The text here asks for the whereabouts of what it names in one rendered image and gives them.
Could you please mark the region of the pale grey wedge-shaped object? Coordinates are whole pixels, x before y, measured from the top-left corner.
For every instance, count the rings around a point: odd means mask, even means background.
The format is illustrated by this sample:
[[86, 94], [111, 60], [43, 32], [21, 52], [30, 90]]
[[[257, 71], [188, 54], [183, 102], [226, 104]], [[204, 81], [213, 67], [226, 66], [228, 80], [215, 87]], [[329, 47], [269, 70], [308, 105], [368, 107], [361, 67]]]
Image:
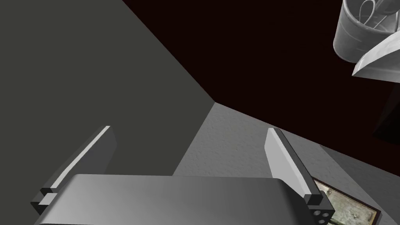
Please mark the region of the pale grey wedge-shaped object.
[[400, 83], [400, 31], [364, 54], [352, 76]]

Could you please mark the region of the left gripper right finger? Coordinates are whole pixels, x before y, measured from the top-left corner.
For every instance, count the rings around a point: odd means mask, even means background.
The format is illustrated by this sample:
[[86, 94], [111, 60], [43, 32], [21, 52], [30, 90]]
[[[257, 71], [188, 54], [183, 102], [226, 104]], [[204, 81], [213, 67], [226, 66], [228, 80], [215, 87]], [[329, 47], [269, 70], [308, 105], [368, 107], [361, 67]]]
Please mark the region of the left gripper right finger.
[[335, 210], [280, 129], [268, 129], [264, 150], [272, 177], [285, 182], [304, 200], [313, 225], [328, 225]]

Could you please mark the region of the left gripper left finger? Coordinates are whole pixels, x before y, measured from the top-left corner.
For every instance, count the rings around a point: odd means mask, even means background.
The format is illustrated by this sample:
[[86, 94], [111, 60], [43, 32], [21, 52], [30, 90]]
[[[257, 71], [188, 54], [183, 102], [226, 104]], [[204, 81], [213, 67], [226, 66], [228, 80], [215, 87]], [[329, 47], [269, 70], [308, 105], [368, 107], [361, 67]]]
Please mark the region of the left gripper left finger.
[[53, 175], [40, 188], [30, 202], [41, 215], [53, 197], [76, 174], [102, 174], [117, 148], [116, 138], [111, 126], [101, 126], [73, 154], [62, 163]]

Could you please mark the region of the framed wall picture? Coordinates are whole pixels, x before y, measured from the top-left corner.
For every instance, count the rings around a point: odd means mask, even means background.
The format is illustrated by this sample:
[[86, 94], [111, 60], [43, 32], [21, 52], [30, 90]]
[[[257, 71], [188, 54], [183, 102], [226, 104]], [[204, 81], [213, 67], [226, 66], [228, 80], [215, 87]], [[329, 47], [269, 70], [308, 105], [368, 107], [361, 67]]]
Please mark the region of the framed wall picture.
[[380, 210], [317, 178], [313, 180], [319, 190], [326, 194], [335, 210], [331, 216], [324, 213], [326, 225], [379, 225]]

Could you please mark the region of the grey utensil holder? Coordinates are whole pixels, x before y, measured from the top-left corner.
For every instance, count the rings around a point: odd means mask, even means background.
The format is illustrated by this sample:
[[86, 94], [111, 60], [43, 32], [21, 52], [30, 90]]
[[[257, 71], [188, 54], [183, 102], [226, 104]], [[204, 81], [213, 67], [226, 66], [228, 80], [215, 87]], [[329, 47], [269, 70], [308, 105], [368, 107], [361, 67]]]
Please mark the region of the grey utensil holder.
[[400, 0], [342, 0], [333, 48], [344, 61], [364, 54], [400, 30]]

